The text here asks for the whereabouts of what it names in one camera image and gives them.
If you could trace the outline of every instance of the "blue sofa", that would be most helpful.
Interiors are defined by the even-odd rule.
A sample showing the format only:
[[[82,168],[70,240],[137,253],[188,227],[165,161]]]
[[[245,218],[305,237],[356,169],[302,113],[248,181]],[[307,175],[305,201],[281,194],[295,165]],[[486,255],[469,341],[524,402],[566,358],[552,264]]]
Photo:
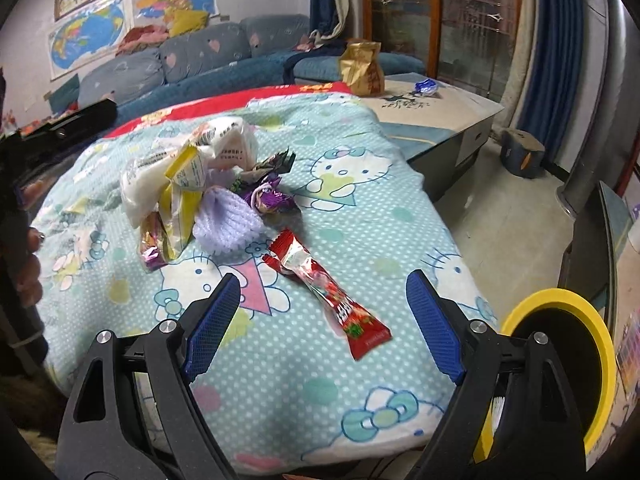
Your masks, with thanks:
[[[305,39],[302,14],[265,15],[211,25],[165,41],[159,48],[117,56],[80,82],[78,104],[109,97],[118,105],[114,127],[160,108],[206,97],[283,84],[284,62]],[[337,57],[300,60],[296,79],[339,81]],[[424,73],[424,64],[402,54],[380,54],[385,75]]]

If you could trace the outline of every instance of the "human hand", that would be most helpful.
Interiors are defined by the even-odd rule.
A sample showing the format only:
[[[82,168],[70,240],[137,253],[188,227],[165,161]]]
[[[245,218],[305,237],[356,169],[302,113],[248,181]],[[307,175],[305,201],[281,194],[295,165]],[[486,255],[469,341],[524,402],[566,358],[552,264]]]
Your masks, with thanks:
[[[24,208],[30,208],[48,188],[49,183],[43,180],[27,186],[22,192]],[[42,285],[38,280],[40,277],[40,262],[33,253],[40,248],[43,241],[44,234],[33,227],[29,229],[27,232],[29,256],[15,279],[15,290],[20,297],[20,303],[24,307],[33,306],[42,299]]]

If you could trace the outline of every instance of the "metal screw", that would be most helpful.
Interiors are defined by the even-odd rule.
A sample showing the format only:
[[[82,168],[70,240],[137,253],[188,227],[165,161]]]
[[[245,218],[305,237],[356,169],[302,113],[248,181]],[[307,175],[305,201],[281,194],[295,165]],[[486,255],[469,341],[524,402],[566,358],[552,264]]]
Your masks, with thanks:
[[[169,332],[173,332],[176,326],[177,323],[173,319],[167,319],[166,321],[160,323],[160,332],[168,334]]]
[[[544,332],[536,332],[533,335],[533,340],[539,345],[546,345],[549,342],[549,338]]]
[[[96,341],[100,344],[106,343],[109,339],[111,339],[111,332],[108,330],[103,330],[96,336]]]
[[[486,324],[482,321],[478,321],[477,319],[473,320],[469,326],[471,327],[471,331],[477,334],[483,334],[486,332]]]

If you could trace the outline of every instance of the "bed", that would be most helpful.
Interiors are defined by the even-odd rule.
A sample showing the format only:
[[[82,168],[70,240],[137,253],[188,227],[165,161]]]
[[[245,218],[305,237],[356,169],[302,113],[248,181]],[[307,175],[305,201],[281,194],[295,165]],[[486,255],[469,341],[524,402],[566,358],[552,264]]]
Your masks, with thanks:
[[[494,327],[497,320],[423,192],[422,176],[385,139],[375,113],[345,90],[291,86],[194,102],[132,121],[84,150],[34,220],[47,237],[39,253],[46,368],[63,392],[100,330],[148,332],[232,272],[241,281],[241,308],[210,369],[191,387],[236,471],[270,474],[388,456],[428,440],[453,385],[437,370],[406,303],[406,276],[421,268],[468,317]],[[283,183],[302,214],[268,224],[261,240],[232,254],[212,258],[192,240],[180,259],[148,272],[122,208],[122,168],[157,137],[190,132],[214,112],[230,114],[225,107],[242,107],[233,115],[258,126],[262,158],[295,150]],[[350,193],[332,194],[345,170]],[[355,362],[312,293],[261,261],[287,226],[391,329],[392,341]],[[144,379],[145,419],[162,449]]]

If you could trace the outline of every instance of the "yellow packet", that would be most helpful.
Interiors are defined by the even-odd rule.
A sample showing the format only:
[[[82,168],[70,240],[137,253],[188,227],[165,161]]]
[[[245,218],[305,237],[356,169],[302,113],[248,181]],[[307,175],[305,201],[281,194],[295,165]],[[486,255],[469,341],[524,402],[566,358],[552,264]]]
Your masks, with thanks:
[[[385,91],[385,74],[378,63],[380,44],[375,41],[349,43],[338,60],[342,81],[357,96]]]
[[[175,260],[191,238],[202,199],[206,162],[195,146],[187,145],[180,150],[164,176],[170,182],[160,194],[158,210],[168,239],[167,257]]]

